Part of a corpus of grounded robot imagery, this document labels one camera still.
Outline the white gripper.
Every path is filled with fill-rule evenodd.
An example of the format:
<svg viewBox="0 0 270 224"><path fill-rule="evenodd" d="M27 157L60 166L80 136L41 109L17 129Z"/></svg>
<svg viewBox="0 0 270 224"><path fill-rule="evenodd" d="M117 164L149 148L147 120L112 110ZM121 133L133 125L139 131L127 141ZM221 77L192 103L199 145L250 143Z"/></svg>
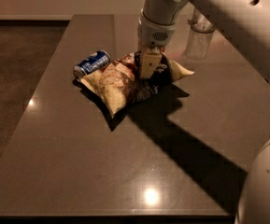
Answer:
<svg viewBox="0 0 270 224"><path fill-rule="evenodd" d="M169 44L175 30L174 16L162 11L149 14L146 10L141 10L137 25L141 79L151 78L162 59L160 49Z"/></svg>

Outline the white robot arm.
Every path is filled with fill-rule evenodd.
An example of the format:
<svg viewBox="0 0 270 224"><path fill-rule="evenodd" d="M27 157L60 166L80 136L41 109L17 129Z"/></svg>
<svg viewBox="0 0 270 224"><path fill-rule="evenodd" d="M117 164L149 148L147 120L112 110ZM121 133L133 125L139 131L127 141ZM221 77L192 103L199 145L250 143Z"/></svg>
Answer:
<svg viewBox="0 0 270 224"><path fill-rule="evenodd" d="M140 76L149 78L176 28L180 10L192 3L270 85L270 0L145 0L138 38ZM270 224L270 139L251 164L234 224Z"/></svg>

